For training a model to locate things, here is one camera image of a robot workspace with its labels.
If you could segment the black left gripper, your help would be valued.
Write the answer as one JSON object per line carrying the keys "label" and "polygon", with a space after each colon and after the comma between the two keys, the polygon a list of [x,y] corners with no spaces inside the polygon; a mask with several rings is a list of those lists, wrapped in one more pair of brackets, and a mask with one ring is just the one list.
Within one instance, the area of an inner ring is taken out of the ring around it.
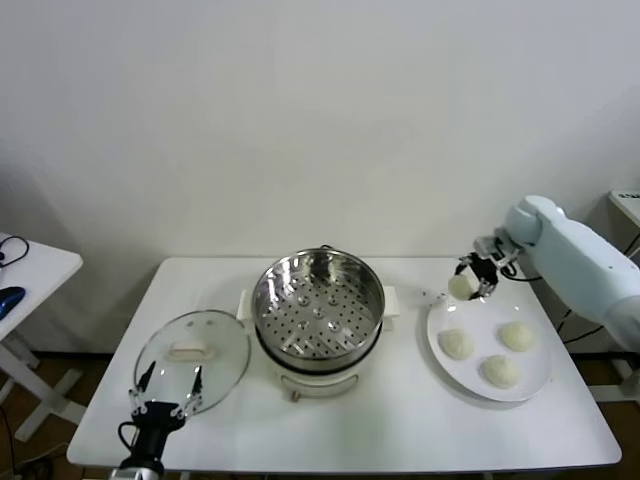
{"label": "black left gripper", "polygon": [[134,387],[128,391],[131,403],[131,419],[137,428],[137,436],[130,452],[134,457],[160,460],[170,434],[181,429],[187,417],[192,417],[201,407],[202,370],[195,368],[191,391],[180,404],[146,404],[145,394],[156,362],[152,361]]}

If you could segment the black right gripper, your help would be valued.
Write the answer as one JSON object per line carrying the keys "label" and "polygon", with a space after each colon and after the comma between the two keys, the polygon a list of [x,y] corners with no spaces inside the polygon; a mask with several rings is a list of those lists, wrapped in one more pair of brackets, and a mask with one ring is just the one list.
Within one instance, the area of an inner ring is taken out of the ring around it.
{"label": "black right gripper", "polygon": [[490,259],[479,257],[476,253],[469,253],[459,258],[454,270],[455,275],[461,275],[466,269],[474,271],[480,281],[477,290],[470,296],[471,300],[490,297],[497,287],[498,270]]}

